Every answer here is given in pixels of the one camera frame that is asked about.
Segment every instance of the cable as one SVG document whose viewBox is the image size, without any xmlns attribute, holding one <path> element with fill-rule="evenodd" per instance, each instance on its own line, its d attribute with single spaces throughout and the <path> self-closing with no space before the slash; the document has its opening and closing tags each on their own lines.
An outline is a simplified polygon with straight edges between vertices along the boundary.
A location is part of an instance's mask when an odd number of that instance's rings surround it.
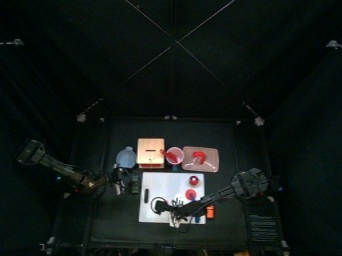
<svg viewBox="0 0 342 256">
<path fill-rule="evenodd" d="M 204 207 L 207 207 L 208 205 L 211 205 L 211 204 L 212 204 L 212 202 L 208 202 L 208 203 L 203 204 L 203 205 L 192 212 L 189 221 L 188 221 L 188 223 L 187 223 L 185 230 L 180 230 L 180 229 L 179 229 L 179 230 L 177 230 L 179 233 L 187 233 L 187 232 L 188 232 L 189 226 L 191 226 L 191 222 L 192 222 L 192 219 L 193 219 L 196 213 L 199 213 L 199 211 L 200 211 Z"/>
<path fill-rule="evenodd" d="M 160 197 L 160 196 L 155 197 L 155 198 L 151 200 L 151 204 L 149 204 L 151 210 L 152 210 L 152 212 L 153 212 L 155 214 L 159 215 L 159 213 L 157 213 L 156 210 L 153 209 L 153 202 L 155 202 L 156 199 L 161 199 L 165 203 L 167 203 L 167 200 L 165 200 L 163 197 Z"/>
</svg>

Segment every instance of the red object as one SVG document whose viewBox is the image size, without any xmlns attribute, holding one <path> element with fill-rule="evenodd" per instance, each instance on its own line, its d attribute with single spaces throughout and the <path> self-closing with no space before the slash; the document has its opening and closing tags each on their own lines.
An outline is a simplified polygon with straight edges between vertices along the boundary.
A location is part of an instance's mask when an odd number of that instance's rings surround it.
<svg viewBox="0 0 342 256">
<path fill-rule="evenodd" d="M 193 189 L 188 189 L 185 192 L 185 198 L 187 200 L 193 201 L 196 198 L 196 191 Z"/>
<path fill-rule="evenodd" d="M 196 186 L 197 185 L 197 177 L 196 176 L 191 176 L 189 179 L 188 179 L 188 183 L 192 185 L 192 186 Z"/>
<path fill-rule="evenodd" d="M 193 153 L 192 153 L 192 157 L 193 157 L 193 158 L 199 157 L 199 159 L 200 159 L 200 160 L 199 160 L 199 164 L 203 164 L 204 161 L 205 161 L 205 158 L 207 158 L 205 154 L 204 154 L 201 151 L 193 152 Z"/>
<path fill-rule="evenodd" d="M 160 149 L 160 153 L 171 160 L 171 162 L 177 163 L 177 159 L 173 153 L 165 152 L 163 149 Z"/>
</svg>

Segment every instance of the black table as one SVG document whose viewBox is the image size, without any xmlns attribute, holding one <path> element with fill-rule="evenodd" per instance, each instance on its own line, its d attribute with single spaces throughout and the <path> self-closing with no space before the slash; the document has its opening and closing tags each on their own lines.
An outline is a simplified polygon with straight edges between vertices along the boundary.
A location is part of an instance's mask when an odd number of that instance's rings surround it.
<svg viewBox="0 0 342 256">
<path fill-rule="evenodd" d="M 164 138 L 165 148 L 196 146 L 219 150 L 219 171 L 204 173 L 205 194 L 227 187 L 233 175 L 251 168 L 270 175 L 261 126 L 251 121 L 145 120 L 108 118 L 78 125 L 70 161 L 97 173 L 112 171 L 116 154 L 127 147 L 136 151 L 139 138 Z M 140 195 L 116 196 L 101 187 L 85 198 L 73 195 L 61 201 L 54 236 L 66 245 L 86 248 L 121 247 L 245 250 L 244 203 L 237 199 L 215 205 L 215 218 L 191 225 L 187 233 L 168 224 L 139 222 Z"/>
</svg>

